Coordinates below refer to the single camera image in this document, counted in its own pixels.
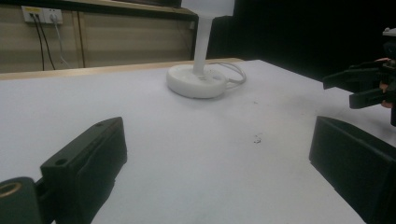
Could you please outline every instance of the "wall outlet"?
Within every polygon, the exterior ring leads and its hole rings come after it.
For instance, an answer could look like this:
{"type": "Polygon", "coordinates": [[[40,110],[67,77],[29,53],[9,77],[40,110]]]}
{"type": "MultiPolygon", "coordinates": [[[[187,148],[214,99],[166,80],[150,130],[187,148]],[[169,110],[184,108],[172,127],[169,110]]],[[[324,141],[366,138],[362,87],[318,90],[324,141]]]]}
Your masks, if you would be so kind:
{"type": "Polygon", "coordinates": [[[43,8],[43,13],[46,23],[53,24],[53,20],[51,18],[55,18],[58,24],[64,23],[64,19],[62,18],[62,11],[60,9],[43,8]]]}
{"type": "Polygon", "coordinates": [[[38,21],[37,16],[40,19],[40,22],[42,22],[42,23],[45,22],[43,10],[42,10],[41,7],[25,7],[25,6],[22,6],[21,8],[22,8],[22,12],[23,12],[23,18],[24,18],[24,20],[26,22],[38,21]]]}

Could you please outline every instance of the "electrical cord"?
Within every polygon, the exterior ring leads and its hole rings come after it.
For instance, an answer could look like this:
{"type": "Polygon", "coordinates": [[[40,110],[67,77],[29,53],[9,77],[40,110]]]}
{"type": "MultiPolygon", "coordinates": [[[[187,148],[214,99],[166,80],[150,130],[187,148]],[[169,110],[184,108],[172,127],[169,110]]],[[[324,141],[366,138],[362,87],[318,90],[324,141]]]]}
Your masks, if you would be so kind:
{"type": "Polygon", "coordinates": [[[238,65],[236,65],[235,63],[226,63],[226,62],[216,62],[216,63],[210,63],[210,64],[219,64],[222,65],[224,67],[227,67],[233,71],[235,71],[236,73],[238,73],[239,75],[241,75],[242,79],[240,80],[236,80],[236,79],[232,79],[232,78],[228,78],[228,81],[237,85],[242,85],[243,83],[245,83],[247,81],[247,75],[244,72],[244,70],[242,70],[241,67],[239,67],[238,65]]]}
{"type": "Polygon", "coordinates": [[[41,63],[43,65],[43,71],[45,70],[44,67],[44,52],[43,52],[43,42],[41,41],[41,35],[40,32],[38,31],[38,25],[37,25],[37,21],[35,20],[35,17],[33,16],[33,14],[30,14],[30,16],[32,17],[33,21],[35,22],[35,29],[37,30],[37,34],[38,34],[38,39],[40,40],[40,48],[41,48],[41,63]]]}
{"type": "Polygon", "coordinates": [[[41,26],[40,18],[38,17],[38,15],[35,15],[35,16],[36,16],[37,19],[38,19],[38,26],[40,27],[41,33],[43,34],[43,37],[44,37],[44,41],[46,42],[47,53],[48,53],[48,55],[49,55],[50,64],[52,65],[53,70],[56,70],[56,69],[55,69],[55,66],[53,65],[52,58],[51,58],[51,56],[50,56],[50,47],[49,47],[49,43],[48,43],[48,41],[47,41],[46,34],[44,33],[43,27],[41,26]]]}
{"type": "Polygon", "coordinates": [[[58,29],[58,18],[56,16],[54,16],[54,15],[50,15],[49,18],[52,21],[52,23],[54,24],[55,30],[56,30],[56,34],[58,35],[59,46],[61,48],[60,58],[61,58],[62,62],[64,62],[64,64],[66,64],[66,66],[68,68],[71,68],[70,64],[64,59],[64,48],[62,46],[61,33],[59,32],[59,29],[58,29]]]}

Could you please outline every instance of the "white tabletop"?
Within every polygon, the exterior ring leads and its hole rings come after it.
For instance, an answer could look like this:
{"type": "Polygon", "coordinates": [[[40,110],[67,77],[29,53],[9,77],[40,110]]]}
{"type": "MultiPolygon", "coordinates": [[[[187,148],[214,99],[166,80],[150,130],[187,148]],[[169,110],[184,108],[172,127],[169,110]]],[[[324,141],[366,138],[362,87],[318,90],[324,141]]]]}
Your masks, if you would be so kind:
{"type": "Polygon", "coordinates": [[[247,82],[211,100],[170,91],[167,69],[0,81],[0,181],[37,180],[51,155],[121,116],[129,160],[93,223],[364,223],[310,164],[315,121],[344,120],[395,146],[390,111],[351,110],[350,92],[237,64],[247,82]]]}

